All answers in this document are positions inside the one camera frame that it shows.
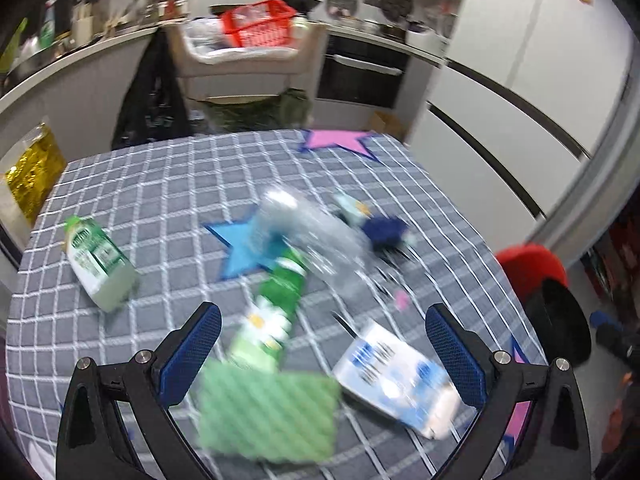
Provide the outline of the black built-in oven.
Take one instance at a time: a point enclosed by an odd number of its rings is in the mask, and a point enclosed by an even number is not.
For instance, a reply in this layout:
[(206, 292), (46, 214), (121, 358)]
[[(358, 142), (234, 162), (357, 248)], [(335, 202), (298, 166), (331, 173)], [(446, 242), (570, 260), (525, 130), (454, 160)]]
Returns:
[(322, 100), (393, 108), (408, 63), (408, 54), (330, 35), (317, 96)]

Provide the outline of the grey checked tablecloth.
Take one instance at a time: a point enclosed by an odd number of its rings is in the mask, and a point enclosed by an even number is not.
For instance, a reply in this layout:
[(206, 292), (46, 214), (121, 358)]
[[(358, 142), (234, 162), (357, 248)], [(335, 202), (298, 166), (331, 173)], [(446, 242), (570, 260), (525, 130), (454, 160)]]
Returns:
[[(79, 358), (98, 363), (153, 349), (201, 302), (220, 307), (223, 356), (262, 281), (259, 271), (225, 280), (214, 223), (245, 220), (273, 183), (322, 208), (346, 193), (376, 214), (408, 223), (411, 242), (393, 268), (379, 263), (344, 299), (311, 278), (283, 366), (328, 372), (350, 345), (349, 327), (375, 321), (423, 354), (423, 319), (442, 302), (492, 348), (518, 347), (530, 362), (540, 343), (491, 250), (400, 143), (366, 140), (367, 155), (342, 148), (305, 152), (298, 131), (210, 136), (149, 144), (71, 162), (37, 221), (17, 274), (6, 333), (11, 426), (32, 468), (54, 474), (55, 440)], [(96, 220), (129, 257), (138, 289), (113, 313), (100, 311), (63, 249), (70, 216)]]

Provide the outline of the green capped drink bottle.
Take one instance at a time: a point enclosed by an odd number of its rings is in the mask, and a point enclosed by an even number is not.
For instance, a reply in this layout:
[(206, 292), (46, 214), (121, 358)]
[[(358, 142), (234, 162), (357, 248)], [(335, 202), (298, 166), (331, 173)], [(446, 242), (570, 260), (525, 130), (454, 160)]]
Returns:
[(130, 260), (91, 218), (66, 219), (64, 249), (81, 287), (104, 312), (118, 309), (137, 284)]

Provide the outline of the black trash bin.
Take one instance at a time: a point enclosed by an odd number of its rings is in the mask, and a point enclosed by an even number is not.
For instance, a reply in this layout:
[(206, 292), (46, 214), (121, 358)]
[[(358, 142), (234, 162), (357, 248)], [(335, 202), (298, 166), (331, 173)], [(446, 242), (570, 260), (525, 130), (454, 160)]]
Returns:
[(591, 334), (582, 308), (562, 283), (545, 278), (524, 302), (548, 362), (566, 359), (580, 367), (591, 356)]

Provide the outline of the green foam sponge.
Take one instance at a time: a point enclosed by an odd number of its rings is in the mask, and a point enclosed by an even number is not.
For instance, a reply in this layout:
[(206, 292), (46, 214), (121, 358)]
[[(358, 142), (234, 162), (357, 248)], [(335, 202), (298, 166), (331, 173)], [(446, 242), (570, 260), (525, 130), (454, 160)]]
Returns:
[(321, 463), (334, 453), (341, 387), (329, 376), (210, 361), (196, 400), (198, 443), (207, 451), (275, 464)]

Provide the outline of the cardboard box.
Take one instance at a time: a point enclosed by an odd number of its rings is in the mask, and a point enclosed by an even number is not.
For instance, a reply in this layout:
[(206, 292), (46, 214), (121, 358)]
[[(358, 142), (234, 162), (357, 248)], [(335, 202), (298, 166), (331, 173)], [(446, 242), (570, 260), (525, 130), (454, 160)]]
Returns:
[(373, 112), (367, 123), (367, 130), (387, 134), (399, 142), (404, 142), (407, 127), (392, 113)]

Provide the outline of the green white tube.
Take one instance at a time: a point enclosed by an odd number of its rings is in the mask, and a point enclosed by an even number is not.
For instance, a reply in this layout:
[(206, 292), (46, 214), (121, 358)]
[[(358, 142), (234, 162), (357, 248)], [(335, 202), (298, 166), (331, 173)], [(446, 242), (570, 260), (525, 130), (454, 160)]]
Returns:
[(266, 373), (279, 369), (306, 281), (304, 255), (288, 248), (276, 259), (250, 303), (231, 341), (229, 362)]

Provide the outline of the red plastic basket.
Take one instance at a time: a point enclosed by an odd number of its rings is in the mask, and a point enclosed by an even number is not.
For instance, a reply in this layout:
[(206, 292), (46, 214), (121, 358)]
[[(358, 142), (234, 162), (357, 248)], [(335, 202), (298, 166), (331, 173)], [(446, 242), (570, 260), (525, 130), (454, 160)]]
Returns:
[(221, 14), (222, 31), (232, 47), (285, 47), (297, 12), (282, 0), (262, 0)]

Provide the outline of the blue white milk carton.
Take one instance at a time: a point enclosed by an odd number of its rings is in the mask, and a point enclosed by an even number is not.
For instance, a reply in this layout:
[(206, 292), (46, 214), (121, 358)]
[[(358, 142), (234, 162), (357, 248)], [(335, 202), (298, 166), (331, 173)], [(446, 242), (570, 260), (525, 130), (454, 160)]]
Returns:
[(367, 322), (333, 367), (341, 387), (369, 408), (442, 440), (461, 403), (446, 370), (377, 322)]

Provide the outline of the dark blue crumpled wrapper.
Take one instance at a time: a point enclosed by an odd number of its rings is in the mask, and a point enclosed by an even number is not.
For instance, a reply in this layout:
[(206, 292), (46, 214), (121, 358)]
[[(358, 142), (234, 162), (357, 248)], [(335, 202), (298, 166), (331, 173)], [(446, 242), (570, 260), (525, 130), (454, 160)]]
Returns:
[(363, 222), (360, 230), (370, 242), (372, 252), (400, 254), (407, 246), (408, 224), (398, 217), (373, 216)]

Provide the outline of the clear plastic bottle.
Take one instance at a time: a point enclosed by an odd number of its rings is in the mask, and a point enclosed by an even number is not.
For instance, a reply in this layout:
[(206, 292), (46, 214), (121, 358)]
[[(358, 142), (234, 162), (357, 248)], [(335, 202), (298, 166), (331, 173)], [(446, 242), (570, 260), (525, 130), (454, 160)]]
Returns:
[(284, 185), (264, 189), (248, 236), (248, 246), (261, 256), (277, 242), (301, 252), (311, 272), (337, 295), (354, 299), (366, 288), (371, 259), (367, 237)]

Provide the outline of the gold foil bag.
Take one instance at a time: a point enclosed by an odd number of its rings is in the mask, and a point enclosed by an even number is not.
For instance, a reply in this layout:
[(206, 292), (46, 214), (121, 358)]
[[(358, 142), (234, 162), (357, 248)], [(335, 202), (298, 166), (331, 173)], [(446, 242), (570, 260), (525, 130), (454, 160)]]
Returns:
[(40, 122), (21, 142), (24, 148), (18, 149), (17, 160), (9, 164), (4, 180), (17, 207), (27, 222), (34, 226), (44, 202), (66, 167), (66, 160), (45, 122)]

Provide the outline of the red stool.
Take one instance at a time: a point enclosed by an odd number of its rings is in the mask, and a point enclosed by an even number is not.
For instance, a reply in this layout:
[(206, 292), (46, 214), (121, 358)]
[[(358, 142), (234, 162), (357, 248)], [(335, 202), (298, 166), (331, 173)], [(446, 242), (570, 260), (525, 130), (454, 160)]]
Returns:
[(542, 245), (514, 245), (500, 250), (495, 257), (522, 304), (541, 288), (544, 280), (568, 286), (561, 260)]

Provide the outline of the white refrigerator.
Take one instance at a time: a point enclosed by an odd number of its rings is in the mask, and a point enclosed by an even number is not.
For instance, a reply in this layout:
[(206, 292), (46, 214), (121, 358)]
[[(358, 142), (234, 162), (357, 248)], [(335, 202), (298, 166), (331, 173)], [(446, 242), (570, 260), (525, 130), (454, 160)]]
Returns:
[(409, 148), (491, 249), (531, 237), (584, 169), (633, 43), (612, 0), (462, 0)]

